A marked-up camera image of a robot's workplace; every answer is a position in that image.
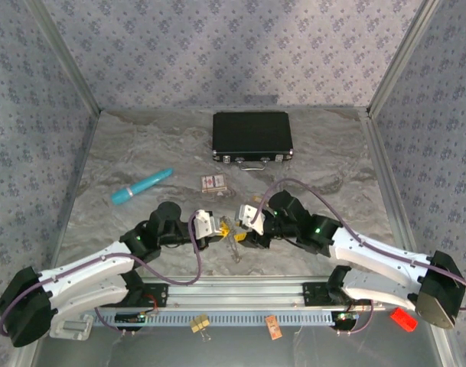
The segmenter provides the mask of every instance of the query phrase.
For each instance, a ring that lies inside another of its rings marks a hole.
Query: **red block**
[[[391,319],[396,321],[398,325],[409,332],[416,329],[416,326],[418,325],[418,321],[416,319],[412,318],[406,311],[399,307],[391,313]]]

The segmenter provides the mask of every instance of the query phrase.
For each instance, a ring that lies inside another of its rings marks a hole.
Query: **blue cap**
[[[128,192],[128,190],[122,189],[112,195],[112,202],[114,203],[114,205],[119,205],[125,203],[130,198],[131,194]]]

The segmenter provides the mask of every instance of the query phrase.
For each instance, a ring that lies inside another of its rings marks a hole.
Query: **blue marker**
[[[156,185],[159,181],[164,180],[166,177],[170,176],[173,173],[173,168],[168,168],[167,170],[158,172],[145,178],[144,180],[134,183],[130,187],[126,187],[125,189],[119,190],[112,195],[112,202],[115,205],[119,205],[125,203],[134,195],[137,195],[141,191],[148,189],[151,186]]]

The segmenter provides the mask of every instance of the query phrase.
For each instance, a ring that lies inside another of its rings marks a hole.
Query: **cable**
[[[350,330],[350,331],[341,331],[341,330],[337,330],[338,333],[343,333],[343,334],[356,334],[356,333],[359,333],[360,331],[363,331],[365,330],[369,324],[370,324],[370,321],[372,321],[372,318],[373,318],[373,309],[374,309],[374,306],[373,306],[373,300],[370,300],[370,314],[369,314],[369,318],[367,319],[367,321],[365,322],[365,324],[361,327],[359,327],[358,329],[356,330]]]
[[[262,201],[260,201],[260,204],[259,204],[259,207],[256,211],[256,214],[255,216],[253,217],[251,223],[253,224],[257,219],[258,219],[258,216],[259,214],[262,212],[262,209],[263,207],[265,206],[265,203],[266,203],[266,199],[267,197],[269,197],[269,194],[277,187],[277,185],[279,185],[280,183],[282,182],[286,182],[286,181],[291,181],[291,182],[294,182],[302,187],[304,187],[307,191],[311,192],[313,195],[315,195],[333,214],[334,216],[338,219],[338,221],[341,223],[341,225],[347,230],[348,233],[350,233],[350,235],[355,239],[357,240],[358,243],[360,243],[362,246],[366,246],[368,249],[374,251],[374,252],[377,252],[378,254],[381,254],[381,255],[384,255],[384,256],[387,256],[389,258],[393,258],[395,260],[398,260],[398,261],[402,261],[402,262],[405,262],[406,264],[411,264],[411,265],[415,265],[415,266],[420,266],[422,268],[427,268],[429,270],[432,270],[436,273],[439,273],[439,274],[442,274],[446,277],[449,277],[450,279],[453,279],[454,281],[458,281],[459,283],[463,284],[464,286],[466,286],[466,280],[463,279],[463,277],[459,277],[458,275],[456,274],[453,274],[451,273],[450,271],[446,271],[444,269],[440,269],[440,268],[437,268],[436,266],[434,265],[428,265],[428,264],[425,264],[424,262],[420,262],[420,261],[413,261],[413,260],[409,260],[408,258],[405,258],[403,256],[399,256],[399,255],[394,255],[394,254],[391,254],[390,252],[386,252],[380,248],[377,248],[376,246],[374,245],[371,245],[370,243],[368,242],[365,242],[364,240],[362,240],[358,234],[355,233],[355,231],[344,221],[344,219],[342,218],[342,216],[340,215],[340,213],[338,213],[338,211],[328,202],[326,201],[325,198],[323,198],[323,196],[318,192],[316,191],[315,189],[313,189],[312,187],[309,187],[308,185],[306,185],[305,183],[301,182],[300,180],[296,180],[295,178],[282,178],[281,180],[277,180],[276,182],[274,182],[268,189],[267,191],[265,192],[265,194],[263,195],[263,198],[262,198]],[[460,308],[460,311],[466,311],[466,307],[461,307]]]
[[[0,317],[0,334],[3,335],[3,336],[8,336],[8,333],[5,331],[5,320],[6,320],[7,316],[10,314],[10,312],[13,310],[13,308],[18,304],[18,302],[20,302],[29,293],[31,293],[32,291],[35,291],[39,287],[42,287],[42,286],[44,286],[46,284],[58,281],[61,278],[64,278],[64,277],[66,277],[68,275],[71,275],[72,273],[74,273],[76,271],[87,268],[87,267],[89,267],[89,266],[91,266],[93,264],[96,264],[98,262],[108,260],[110,258],[131,258],[132,260],[134,260],[135,262],[140,264],[143,268],[145,268],[147,271],[152,273],[155,277],[160,278],[161,280],[166,281],[169,284],[191,285],[191,284],[195,283],[196,281],[198,281],[200,279],[200,276],[202,275],[202,260],[200,259],[199,246],[197,244],[197,241],[195,240],[195,234],[194,234],[194,230],[192,228],[193,221],[194,221],[194,218],[195,218],[196,214],[197,214],[197,212],[193,212],[190,215],[190,218],[188,219],[188,234],[190,235],[190,239],[191,239],[192,245],[194,247],[194,251],[195,251],[195,256],[197,257],[197,267],[198,267],[198,269],[197,269],[197,275],[195,276],[194,279],[192,279],[190,281],[174,281],[173,279],[167,278],[164,275],[159,274],[156,270],[151,268],[148,264],[143,262],[143,260],[141,260],[140,258],[137,258],[133,254],[126,254],[124,252],[116,252],[116,253],[113,253],[113,254],[108,254],[108,255],[105,255],[105,256],[98,257],[98,258],[94,258],[92,260],[84,262],[83,264],[79,264],[79,265],[75,266],[74,268],[71,268],[69,270],[66,270],[66,271],[54,276],[53,278],[48,278],[48,279],[45,279],[43,281],[39,281],[38,283],[31,285],[25,291],[21,292],[6,307],[5,311],[3,312],[2,316]]]
[[[117,333],[123,333],[123,330],[119,330],[117,327],[115,326],[112,326],[110,325],[109,323],[107,323],[105,321],[105,319],[102,317],[102,314],[100,313],[100,311],[98,311],[98,308],[95,307],[95,313],[96,313],[96,317],[98,317],[98,320],[100,320],[100,322],[102,323],[102,325],[108,327],[109,329],[113,330],[113,331],[116,331]]]
[[[156,314],[158,314],[158,302],[156,301],[155,296],[153,296],[152,294],[145,294],[144,297],[149,298],[149,299],[151,299],[153,301],[152,310],[147,310],[147,311],[145,311],[145,313],[152,312],[152,311],[156,310]]]
[[[286,237],[282,237],[282,239],[283,239],[284,241],[290,243],[291,245],[297,246],[297,243],[295,243],[294,241],[292,241],[292,240],[290,240],[290,239],[288,239],[288,238],[286,238]]]

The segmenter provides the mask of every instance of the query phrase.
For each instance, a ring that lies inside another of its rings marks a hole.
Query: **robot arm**
[[[454,326],[465,287],[412,264],[419,261],[461,276],[450,256],[436,252],[430,258],[360,236],[376,248],[411,261],[408,264],[381,255],[354,241],[338,221],[311,215],[287,191],[272,196],[269,207],[273,213],[263,210],[256,221],[253,221],[255,207],[240,207],[236,220],[249,230],[240,240],[241,245],[268,248],[272,239],[294,238],[295,245],[307,252],[372,271],[337,266],[327,289],[331,299],[339,304],[371,299],[415,310],[436,326]],[[102,251],[38,274],[32,268],[19,271],[0,297],[2,326],[13,345],[32,343],[61,320],[94,307],[114,304],[134,307],[143,295],[142,280],[134,271],[139,266],[136,259],[148,263],[160,255],[162,245],[183,245],[191,241],[187,223],[180,221],[180,215],[177,204],[162,203],[148,221],[139,223]],[[199,250],[204,250],[226,233],[212,212],[199,210],[192,235]],[[40,287],[27,293],[6,312],[20,294],[40,282]]]
[[[435,326],[448,329],[455,325],[465,286],[431,269],[414,265],[431,265],[461,278],[461,272],[449,255],[439,251],[433,256],[417,254],[357,234],[362,242],[389,254],[383,255],[356,241],[337,220],[311,215],[285,190],[270,198],[269,208],[271,211],[263,210],[255,222],[256,208],[244,206],[238,211],[240,225],[253,229],[241,244],[268,248],[272,239],[295,237],[295,245],[307,252],[372,271],[337,266],[328,281],[332,299],[371,299],[396,304],[414,310]],[[406,261],[391,258],[391,255]]]

